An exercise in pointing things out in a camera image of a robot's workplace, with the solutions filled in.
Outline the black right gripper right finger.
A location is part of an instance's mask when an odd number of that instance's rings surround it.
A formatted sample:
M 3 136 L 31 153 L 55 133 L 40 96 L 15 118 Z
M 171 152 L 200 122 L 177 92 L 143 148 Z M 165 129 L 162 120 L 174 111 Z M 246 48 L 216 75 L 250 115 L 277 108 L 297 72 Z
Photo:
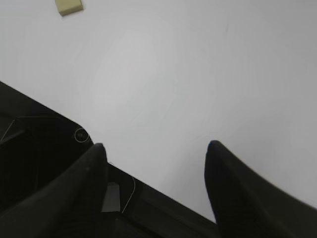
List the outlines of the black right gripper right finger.
M 209 143 L 205 185 L 223 238 L 315 238 L 317 210 L 274 186 L 220 141 Z

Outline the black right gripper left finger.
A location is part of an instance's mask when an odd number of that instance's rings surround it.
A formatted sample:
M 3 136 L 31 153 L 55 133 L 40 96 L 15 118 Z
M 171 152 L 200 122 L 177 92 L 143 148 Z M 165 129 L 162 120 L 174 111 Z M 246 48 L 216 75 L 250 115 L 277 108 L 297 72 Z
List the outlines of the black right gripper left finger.
M 95 238 L 108 183 L 105 147 L 94 144 L 65 172 L 0 215 L 2 238 Z

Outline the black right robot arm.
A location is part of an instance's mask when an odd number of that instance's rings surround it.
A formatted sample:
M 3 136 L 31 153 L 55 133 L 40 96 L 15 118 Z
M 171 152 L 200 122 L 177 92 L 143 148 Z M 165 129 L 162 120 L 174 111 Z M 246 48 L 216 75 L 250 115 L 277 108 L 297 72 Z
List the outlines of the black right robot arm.
M 107 161 L 77 123 L 0 85 L 3 238 L 314 238 L 315 208 L 209 143 L 211 222 Z

